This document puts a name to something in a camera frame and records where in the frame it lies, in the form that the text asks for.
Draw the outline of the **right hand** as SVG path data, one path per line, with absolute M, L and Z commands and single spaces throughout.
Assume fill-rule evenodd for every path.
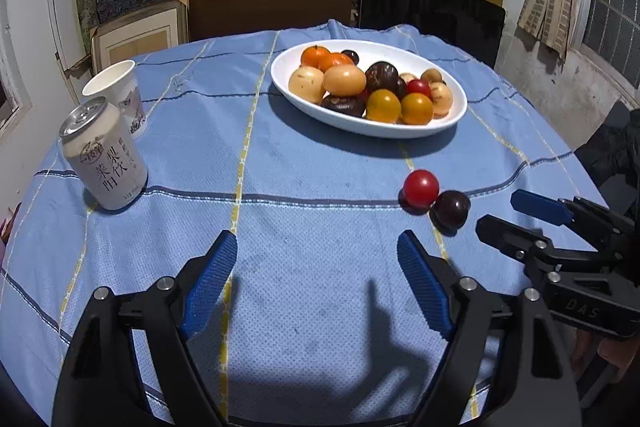
M 575 332 L 575 346 L 570 355 L 570 364 L 574 373 L 578 375 L 586 365 L 585 359 L 588 351 L 596 342 L 596 337 L 590 332 L 577 329 Z M 600 357 L 617 367 L 617 374 L 612 382 L 619 383 L 631 367 L 639 350 L 639 337 L 629 340 L 602 339 L 598 343 L 597 352 Z

